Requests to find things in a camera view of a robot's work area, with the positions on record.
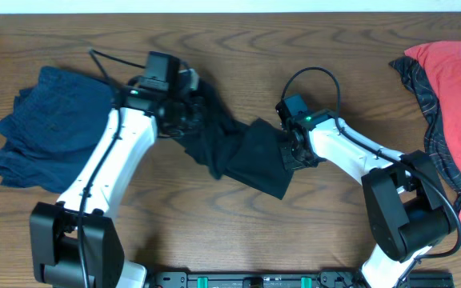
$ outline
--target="black cloth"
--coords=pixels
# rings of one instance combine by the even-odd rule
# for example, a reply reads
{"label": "black cloth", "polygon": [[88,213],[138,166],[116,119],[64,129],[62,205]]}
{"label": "black cloth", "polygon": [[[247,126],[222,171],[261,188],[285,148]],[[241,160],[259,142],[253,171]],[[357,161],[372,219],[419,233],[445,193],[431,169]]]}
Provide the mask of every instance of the black cloth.
{"label": "black cloth", "polygon": [[80,74],[43,67],[0,121],[1,185],[62,193],[81,173],[106,127],[109,87]]}
{"label": "black cloth", "polygon": [[428,129],[424,135],[425,151],[430,155],[444,181],[461,196],[461,172],[447,148],[439,99],[431,88],[424,68],[408,56],[396,59],[389,65],[399,72],[405,88],[416,96],[428,122]]}
{"label": "black cloth", "polygon": [[201,81],[197,92],[206,99],[206,128],[176,141],[211,176],[229,176],[250,187],[282,199],[293,177],[284,170],[279,143],[287,135],[258,119],[248,126],[232,118],[218,92]]}

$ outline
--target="blue cloth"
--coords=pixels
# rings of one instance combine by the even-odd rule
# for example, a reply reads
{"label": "blue cloth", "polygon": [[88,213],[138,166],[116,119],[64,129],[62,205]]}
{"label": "blue cloth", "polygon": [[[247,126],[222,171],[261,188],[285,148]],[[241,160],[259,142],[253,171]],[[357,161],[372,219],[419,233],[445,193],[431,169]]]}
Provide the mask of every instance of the blue cloth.
{"label": "blue cloth", "polygon": [[111,90],[99,80],[43,67],[0,121],[1,185],[62,193],[76,179],[106,128]]}

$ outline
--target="white backdrop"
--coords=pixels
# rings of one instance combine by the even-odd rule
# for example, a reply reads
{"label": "white backdrop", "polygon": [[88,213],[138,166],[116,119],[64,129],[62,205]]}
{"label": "white backdrop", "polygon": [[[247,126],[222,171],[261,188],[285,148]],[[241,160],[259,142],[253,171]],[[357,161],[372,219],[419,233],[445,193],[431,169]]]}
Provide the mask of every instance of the white backdrop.
{"label": "white backdrop", "polygon": [[461,0],[0,0],[0,14],[461,11]]}

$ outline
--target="tabletop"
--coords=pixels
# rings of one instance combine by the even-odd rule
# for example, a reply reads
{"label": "tabletop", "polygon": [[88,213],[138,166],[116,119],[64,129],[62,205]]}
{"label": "tabletop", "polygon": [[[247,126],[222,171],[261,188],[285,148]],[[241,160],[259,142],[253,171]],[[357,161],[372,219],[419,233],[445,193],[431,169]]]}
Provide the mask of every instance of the tabletop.
{"label": "tabletop", "polygon": [[[0,119],[42,66],[98,75],[90,47],[141,63],[156,50],[189,62],[238,120],[274,126],[289,77],[326,67],[341,83],[347,123],[409,153],[423,150],[427,123],[387,63],[439,40],[461,40],[461,14],[0,15]],[[120,81],[139,74],[104,65]],[[335,105],[333,83],[317,72],[300,75],[289,93],[310,99],[314,110]],[[0,135],[0,148],[4,142]],[[57,197],[0,186],[0,287],[43,286],[33,278],[28,219],[37,202]],[[158,142],[138,165],[116,228],[130,260],[191,271],[358,268],[375,245],[362,188],[335,165],[296,171],[280,201],[228,177],[214,180],[173,141]],[[432,252],[455,240],[448,236]],[[461,250],[418,269],[449,270],[461,287]]]}

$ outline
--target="wooden table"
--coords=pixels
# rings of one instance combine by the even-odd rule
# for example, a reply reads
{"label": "wooden table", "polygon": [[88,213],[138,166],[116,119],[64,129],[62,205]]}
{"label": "wooden table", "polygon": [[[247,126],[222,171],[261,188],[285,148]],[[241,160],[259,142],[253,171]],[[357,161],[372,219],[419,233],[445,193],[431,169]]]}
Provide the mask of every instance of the wooden table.
{"label": "wooden table", "polygon": [[[287,79],[324,66],[341,82],[349,124],[412,152],[423,149],[427,124],[387,63],[411,46],[444,39],[461,40],[461,14],[0,15],[0,119],[42,66],[97,74],[89,47],[135,62],[158,50],[187,60],[215,84],[237,119],[276,126]],[[104,65],[119,80],[140,72]],[[290,91],[310,98],[314,109],[335,104],[323,74],[301,75]],[[0,135],[0,148],[4,142]],[[28,217],[36,202],[57,197],[0,186],[0,287],[41,286],[32,275]],[[279,201],[227,177],[215,181],[169,141],[140,163],[116,226],[129,259],[193,271],[359,267],[375,244],[360,185],[333,164],[297,171]],[[453,234],[433,251],[454,243]],[[461,251],[421,268],[450,270],[461,287]]]}

